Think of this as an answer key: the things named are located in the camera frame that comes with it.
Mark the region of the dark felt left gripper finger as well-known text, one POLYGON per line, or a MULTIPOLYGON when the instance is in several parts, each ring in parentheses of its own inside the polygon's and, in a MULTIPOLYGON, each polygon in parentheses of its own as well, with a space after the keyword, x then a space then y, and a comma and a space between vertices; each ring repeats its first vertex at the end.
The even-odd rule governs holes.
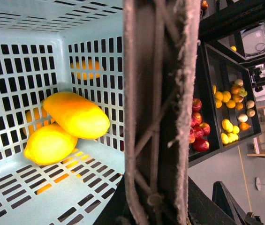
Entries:
POLYGON ((245 212, 221 181, 213 184, 212 199, 189 178, 188 216, 192 225, 260 225, 261 219, 245 212))

